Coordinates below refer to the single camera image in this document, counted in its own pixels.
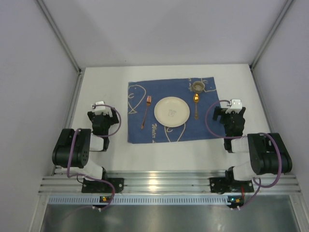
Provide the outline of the copper spoon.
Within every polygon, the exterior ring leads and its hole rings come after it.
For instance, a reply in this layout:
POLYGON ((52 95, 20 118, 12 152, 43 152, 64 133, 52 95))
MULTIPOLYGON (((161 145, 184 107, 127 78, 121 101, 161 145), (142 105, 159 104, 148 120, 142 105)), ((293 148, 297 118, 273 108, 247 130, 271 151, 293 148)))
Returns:
POLYGON ((195 120, 198 119, 198 108, 197 104, 199 103, 200 97, 197 93, 194 94, 194 103, 195 103, 195 120))

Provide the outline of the small speckled ceramic cup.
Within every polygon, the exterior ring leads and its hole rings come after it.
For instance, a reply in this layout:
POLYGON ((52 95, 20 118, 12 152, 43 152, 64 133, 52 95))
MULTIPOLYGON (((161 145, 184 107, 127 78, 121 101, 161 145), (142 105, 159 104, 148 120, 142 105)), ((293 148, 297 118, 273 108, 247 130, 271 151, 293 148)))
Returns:
POLYGON ((195 81, 191 87, 192 91, 196 94, 202 93, 205 90, 205 84, 202 81, 195 81))

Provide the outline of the cream ceramic plate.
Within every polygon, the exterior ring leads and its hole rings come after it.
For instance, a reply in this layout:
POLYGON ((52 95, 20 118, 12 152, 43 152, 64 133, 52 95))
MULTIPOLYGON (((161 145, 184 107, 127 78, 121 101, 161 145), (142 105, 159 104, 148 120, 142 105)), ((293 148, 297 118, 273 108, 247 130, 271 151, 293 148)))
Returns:
POLYGON ((188 104, 178 97, 165 97, 154 107, 156 120, 165 127, 175 128, 183 125, 190 116, 188 104))

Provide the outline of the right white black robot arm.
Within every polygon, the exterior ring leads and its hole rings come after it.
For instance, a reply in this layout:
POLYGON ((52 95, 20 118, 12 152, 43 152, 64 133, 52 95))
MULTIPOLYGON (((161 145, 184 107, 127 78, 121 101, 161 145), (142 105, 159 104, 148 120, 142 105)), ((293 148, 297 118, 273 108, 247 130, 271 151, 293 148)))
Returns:
POLYGON ((279 133, 243 135, 246 108, 231 111, 216 106, 212 119, 220 118, 225 130, 224 148, 228 153, 248 153, 249 161, 225 171, 229 184, 250 181, 263 174, 286 174, 292 170, 290 154, 279 133))

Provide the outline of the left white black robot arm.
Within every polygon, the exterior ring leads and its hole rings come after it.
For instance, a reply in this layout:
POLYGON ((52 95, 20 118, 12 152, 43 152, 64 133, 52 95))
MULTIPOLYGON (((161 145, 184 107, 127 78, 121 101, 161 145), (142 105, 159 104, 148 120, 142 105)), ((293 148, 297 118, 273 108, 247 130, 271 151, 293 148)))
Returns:
POLYGON ((121 126, 118 111, 107 105, 99 105, 89 111, 87 116, 92 123, 90 129, 63 129, 52 153, 55 166, 66 169, 67 177, 82 176, 91 181, 107 182, 106 170, 90 159, 90 152, 107 151, 113 125, 121 126))

